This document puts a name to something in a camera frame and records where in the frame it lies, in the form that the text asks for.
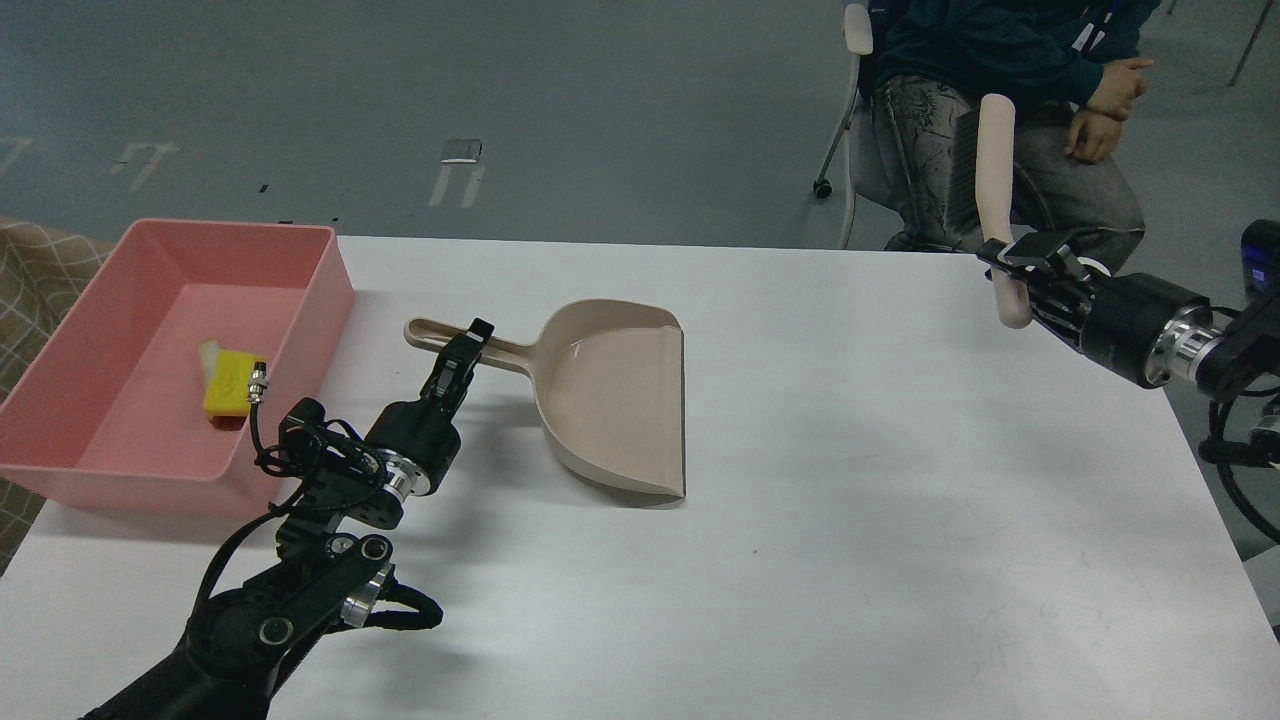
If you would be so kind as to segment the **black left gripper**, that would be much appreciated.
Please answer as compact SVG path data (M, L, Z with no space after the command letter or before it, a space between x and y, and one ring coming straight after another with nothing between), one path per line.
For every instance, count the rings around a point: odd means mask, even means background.
M435 493L460 451L454 415L466 398L474 369L493 332L492 323L474 318L466 334L456 334L438 352L417 398L385 406L364 437L365 445L388 462L397 457L413 466L412 495Z

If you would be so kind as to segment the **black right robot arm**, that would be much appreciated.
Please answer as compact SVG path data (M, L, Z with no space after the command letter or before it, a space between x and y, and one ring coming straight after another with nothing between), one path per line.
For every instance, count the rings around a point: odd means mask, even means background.
M1033 232L988 240L978 258L991 281L1009 281L998 310L1034 322L1069 348L1144 389L1185 380L1210 400L1199 457L1215 466L1240 515L1270 539L1277 527L1239 487L1234 468L1277 465L1277 288L1242 310L1146 273L1108 275L1073 251L1074 234Z

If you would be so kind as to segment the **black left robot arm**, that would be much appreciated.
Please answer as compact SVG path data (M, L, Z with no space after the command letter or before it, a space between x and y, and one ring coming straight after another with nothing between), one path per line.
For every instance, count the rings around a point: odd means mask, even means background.
M419 396L384 407L360 434L301 398L264 446L250 380L256 465L298 484L215 552L174 650L90 711L91 719L264 719L278 691L326 635L421 632L440 605L396 577L404 501L434 493L460 451L454 416L493 334L476 319L448 338Z

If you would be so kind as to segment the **person's second hand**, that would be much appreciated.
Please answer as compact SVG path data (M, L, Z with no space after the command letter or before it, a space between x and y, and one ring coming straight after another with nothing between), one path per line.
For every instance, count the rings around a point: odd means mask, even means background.
M1068 127L1064 154L1075 161L1096 165L1110 159L1123 137L1123 122L1088 109L1079 109Z

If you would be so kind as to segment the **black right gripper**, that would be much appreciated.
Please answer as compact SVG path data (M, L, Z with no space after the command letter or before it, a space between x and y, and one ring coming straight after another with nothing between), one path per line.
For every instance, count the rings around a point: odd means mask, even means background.
M1144 389L1193 380L1216 346L1210 301L1146 273L1101 275L1071 266L1071 234L987 240L977 256L1030 286L1033 318L1068 347Z

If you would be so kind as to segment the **person's hand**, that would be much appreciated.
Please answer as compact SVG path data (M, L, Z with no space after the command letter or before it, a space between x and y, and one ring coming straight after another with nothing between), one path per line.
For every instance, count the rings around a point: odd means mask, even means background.
M1129 120L1134 101L1147 91L1144 73L1153 67L1155 61L1147 56L1106 63L1101 79L1085 100L1084 108L1116 122Z

